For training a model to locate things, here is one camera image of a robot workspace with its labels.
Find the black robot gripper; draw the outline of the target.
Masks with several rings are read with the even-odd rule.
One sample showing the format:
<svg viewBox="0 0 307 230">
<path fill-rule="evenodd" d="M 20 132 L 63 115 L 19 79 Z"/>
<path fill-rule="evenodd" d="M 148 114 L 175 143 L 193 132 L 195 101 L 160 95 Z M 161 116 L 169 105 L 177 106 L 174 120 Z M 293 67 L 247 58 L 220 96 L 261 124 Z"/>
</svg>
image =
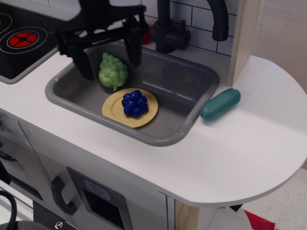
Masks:
<svg viewBox="0 0 307 230">
<path fill-rule="evenodd" d="M 144 5 L 113 6 L 107 0 L 81 0 L 81 11 L 73 19 L 54 26 L 61 54 L 73 59 L 84 79 L 94 79 L 86 48 L 124 40 L 129 61 L 134 68 L 141 64 L 142 38 L 148 31 Z"/>
</svg>

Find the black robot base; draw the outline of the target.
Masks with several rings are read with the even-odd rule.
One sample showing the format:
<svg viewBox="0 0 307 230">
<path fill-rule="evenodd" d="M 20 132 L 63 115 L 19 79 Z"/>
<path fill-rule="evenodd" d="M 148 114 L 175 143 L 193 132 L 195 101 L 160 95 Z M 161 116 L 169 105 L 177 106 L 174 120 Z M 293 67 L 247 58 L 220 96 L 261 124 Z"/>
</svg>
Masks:
<svg viewBox="0 0 307 230">
<path fill-rule="evenodd" d="M 33 221 L 13 219 L 0 225 L 1 230 L 76 230 L 67 221 L 37 202 L 33 202 Z"/>
</svg>

